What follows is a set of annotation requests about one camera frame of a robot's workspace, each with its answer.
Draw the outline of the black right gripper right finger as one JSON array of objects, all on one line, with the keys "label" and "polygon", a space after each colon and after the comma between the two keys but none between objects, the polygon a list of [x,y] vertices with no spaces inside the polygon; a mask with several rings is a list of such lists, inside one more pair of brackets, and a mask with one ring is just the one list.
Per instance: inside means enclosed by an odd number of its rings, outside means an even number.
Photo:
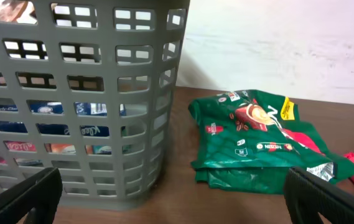
[{"label": "black right gripper right finger", "polygon": [[354,196],[300,167],[289,169],[283,192],[292,223],[354,223]]}]

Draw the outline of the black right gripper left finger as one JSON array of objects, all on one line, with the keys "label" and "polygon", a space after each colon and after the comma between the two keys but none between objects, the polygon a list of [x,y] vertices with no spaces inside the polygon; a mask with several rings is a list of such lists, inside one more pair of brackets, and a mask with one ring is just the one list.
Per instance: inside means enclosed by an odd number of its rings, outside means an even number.
[{"label": "black right gripper left finger", "polygon": [[0,223],[52,224],[62,196],[62,179],[57,168],[34,174],[0,194]]}]

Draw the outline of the green Nescafe bag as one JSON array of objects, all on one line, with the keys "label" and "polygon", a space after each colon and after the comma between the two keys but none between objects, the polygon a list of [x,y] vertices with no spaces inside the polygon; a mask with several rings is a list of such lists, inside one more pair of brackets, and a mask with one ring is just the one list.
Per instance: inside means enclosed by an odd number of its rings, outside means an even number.
[{"label": "green Nescafe bag", "polygon": [[335,184],[354,163],[331,152],[288,97],[239,90],[197,98],[189,112],[200,133],[195,181],[211,189],[281,194],[291,167]]}]

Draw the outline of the blue snack box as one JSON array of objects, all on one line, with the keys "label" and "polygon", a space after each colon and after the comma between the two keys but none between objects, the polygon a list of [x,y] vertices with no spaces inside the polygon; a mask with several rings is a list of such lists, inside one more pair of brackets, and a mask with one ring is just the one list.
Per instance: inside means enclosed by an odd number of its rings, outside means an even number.
[{"label": "blue snack box", "polygon": [[[57,101],[35,101],[29,102],[29,108],[32,113],[38,114],[63,114],[63,106]],[[77,115],[87,116],[106,116],[107,110],[104,103],[74,103],[75,112]],[[16,112],[17,106],[10,99],[0,99],[0,111]],[[52,135],[69,135],[70,131],[66,124],[37,124],[37,129],[41,134]],[[26,133],[27,128],[22,122],[0,121],[0,131],[13,133]],[[88,137],[108,137],[110,135],[109,128],[106,126],[82,125],[80,132],[83,136]],[[35,152],[36,147],[30,142],[21,141],[6,141],[6,147],[10,151],[30,151]],[[46,143],[45,149],[47,152],[75,154],[75,147],[71,144],[55,144]],[[110,146],[86,146],[87,154],[105,154],[112,153]]]}]

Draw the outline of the dried mushroom pouch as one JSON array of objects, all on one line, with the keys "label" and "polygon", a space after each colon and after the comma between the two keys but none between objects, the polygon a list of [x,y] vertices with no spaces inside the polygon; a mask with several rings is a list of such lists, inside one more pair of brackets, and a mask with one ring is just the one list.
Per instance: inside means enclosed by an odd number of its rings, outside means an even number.
[{"label": "dried mushroom pouch", "polygon": [[0,22],[36,24],[34,5],[31,1],[0,0]]}]

